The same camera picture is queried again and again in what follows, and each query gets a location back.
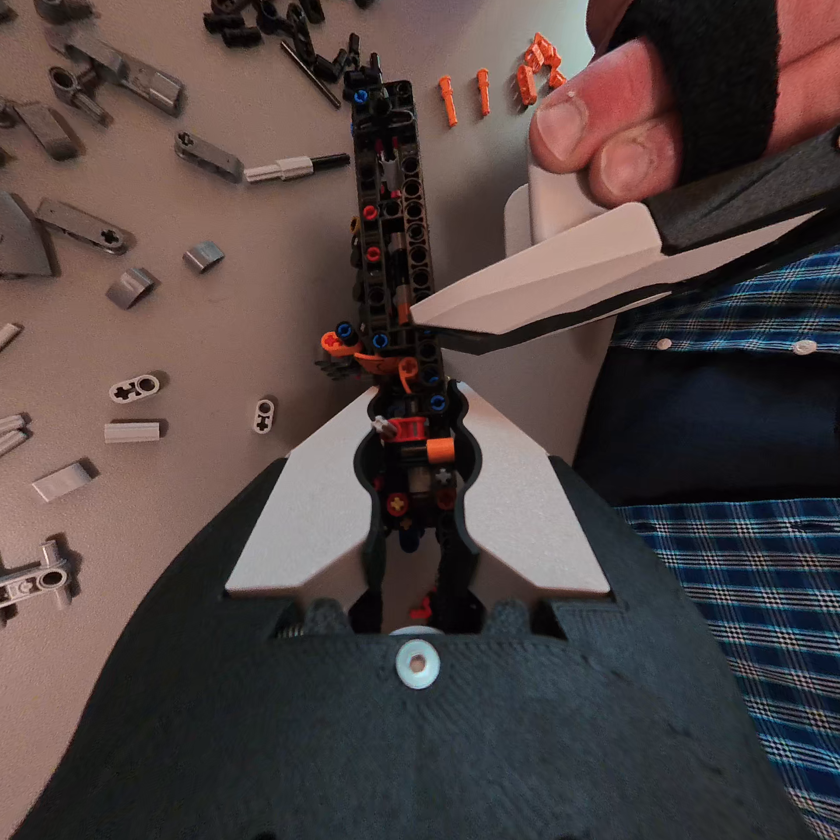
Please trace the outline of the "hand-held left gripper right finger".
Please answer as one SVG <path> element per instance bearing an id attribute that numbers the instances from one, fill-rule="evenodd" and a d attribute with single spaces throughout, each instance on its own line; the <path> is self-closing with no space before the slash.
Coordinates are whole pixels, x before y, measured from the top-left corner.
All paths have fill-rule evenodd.
<path id="1" fill-rule="evenodd" d="M 548 453 L 467 384 L 457 388 L 480 455 L 463 496 L 466 530 L 479 550 L 471 591 L 483 603 L 608 595 Z"/>

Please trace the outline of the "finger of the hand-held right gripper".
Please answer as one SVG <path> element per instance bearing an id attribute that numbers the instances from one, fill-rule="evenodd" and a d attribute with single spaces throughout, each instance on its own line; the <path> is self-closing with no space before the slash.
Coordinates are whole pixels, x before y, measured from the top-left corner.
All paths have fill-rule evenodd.
<path id="1" fill-rule="evenodd" d="M 675 287 L 646 287 L 626 291 L 582 310 L 558 313 L 500 334 L 446 329 L 446 349 L 469 355 L 506 350 L 645 306 L 670 296 L 675 290 Z"/>
<path id="2" fill-rule="evenodd" d="M 503 335 L 629 291 L 704 275 L 802 225 L 816 212 L 666 256 L 641 203 L 605 212 L 413 305 L 416 325 Z"/>

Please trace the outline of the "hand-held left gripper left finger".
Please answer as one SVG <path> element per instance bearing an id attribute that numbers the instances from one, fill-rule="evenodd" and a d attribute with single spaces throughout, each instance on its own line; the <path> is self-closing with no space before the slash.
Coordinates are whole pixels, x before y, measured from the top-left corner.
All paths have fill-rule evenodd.
<path id="1" fill-rule="evenodd" d="M 348 610 L 381 590 L 385 559 L 375 557 L 371 489 L 356 456 L 372 433 L 371 386 L 294 447 L 225 584 L 233 598 L 320 598 Z"/>

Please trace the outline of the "lego car chassis model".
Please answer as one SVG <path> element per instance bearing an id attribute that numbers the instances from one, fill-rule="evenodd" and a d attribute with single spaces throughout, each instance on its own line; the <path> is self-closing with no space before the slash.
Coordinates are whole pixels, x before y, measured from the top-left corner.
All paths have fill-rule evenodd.
<path id="1" fill-rule="evenodd" d="M 472 466 L 458 442 L 463 402 L 445 372 L 436 332 L 417 326 L 413 307 L 434 292 L 417 109 L 408 80 L 383 81 L 378 56 L 347 70 L 358 193 L 351 225 L 355 322 L 322 336 L 317 365 L 333 380 L 369 375 L 371 431 L 354 459 L 372 502 L 371 532 L 361 553 L 366 588 L 350 609 L 355 629 L 382 626 L 386 539 L 418 549 L 427 531 L 440 550 L 436 579 L 413 623 L 445 633 L 477 633 L 485 608 L 469 591 L 477 557 L 456 522 L 461 466 Z"/>

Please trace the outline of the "black axle with grey sleeve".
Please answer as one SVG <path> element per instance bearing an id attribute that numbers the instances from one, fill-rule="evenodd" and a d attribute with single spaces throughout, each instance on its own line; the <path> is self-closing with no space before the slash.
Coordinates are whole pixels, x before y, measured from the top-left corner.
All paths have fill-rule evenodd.
<path id="1" fill-rule="evenodd" d="M 270 164 L 248 167 L 243 175 L 248 184 L 261 182 L 290 182 L 330 172 L 350 165 L 351 156 L 346 153 L 327 154 L 316 157 L 306 155 L 278 159 Z"/>

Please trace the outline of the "cluster of orange lego connectors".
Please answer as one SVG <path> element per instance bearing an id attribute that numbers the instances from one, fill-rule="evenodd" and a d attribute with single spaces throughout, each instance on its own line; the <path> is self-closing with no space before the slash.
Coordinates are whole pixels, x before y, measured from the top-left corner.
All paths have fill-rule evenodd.
<path id="1" fill-rule="evenodd" d="M 523 61 L 533 74 L 546 69 L 549 72 L 549 88 L 563 86 L 567 79 L 561 71 L 562 57 L 557 48 L 540 32 L 535 33 L 531 45 L 524 51 Z"/>

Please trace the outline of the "pile of black lego pieces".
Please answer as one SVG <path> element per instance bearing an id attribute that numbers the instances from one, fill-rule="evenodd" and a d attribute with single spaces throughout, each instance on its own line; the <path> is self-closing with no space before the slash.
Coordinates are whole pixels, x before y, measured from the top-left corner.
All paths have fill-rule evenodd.
<path id="1" fill-rule="evenodd" d="M 335 57 L 321 55 L 312 29 L 323 25 L 325 16 L 320 1 L 212 1 L 203 26 L 229 49 L 252 49 L 266 38 L 278 39 L 282 51 L 335 109 L 341 109 L 341 102 L 361 106 L 372 90 L 384 85 L 381 59 L 372 52 L 362 60 L 361 36 L 355 32 Z"/>

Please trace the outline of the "scattered grey lego pieces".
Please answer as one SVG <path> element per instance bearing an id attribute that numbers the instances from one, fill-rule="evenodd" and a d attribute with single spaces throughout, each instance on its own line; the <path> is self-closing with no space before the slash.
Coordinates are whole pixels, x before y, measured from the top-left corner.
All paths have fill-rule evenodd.
<path id="1" fill-rule="evenodd" d="M 184 83 L 96 22 L 2 36 L 2 635 L 145 592 L 197 490 L 177 414 L 211 391 L 178 314 L 187 216 L 165 199 Z"/>

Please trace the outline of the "person's right hand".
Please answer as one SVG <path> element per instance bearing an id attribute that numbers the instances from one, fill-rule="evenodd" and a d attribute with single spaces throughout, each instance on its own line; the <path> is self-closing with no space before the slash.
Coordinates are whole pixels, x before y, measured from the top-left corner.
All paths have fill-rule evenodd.
<path id="1" fill-rule="evenodd" d="M 532 116 L 547 171 L 614 207 L 779 154 L 838 125 L 831 1 L 587 4 L 595 54 Z"/>

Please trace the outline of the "dark navy garment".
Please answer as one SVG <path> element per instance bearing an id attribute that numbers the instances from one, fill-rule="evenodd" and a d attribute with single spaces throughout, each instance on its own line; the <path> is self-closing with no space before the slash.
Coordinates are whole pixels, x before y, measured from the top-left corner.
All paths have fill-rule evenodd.
<path id="1" fill-rule="evenodd" d="M 838 497 L 831 354 L 607 352 L 574 457 L 614 506 Z"/>

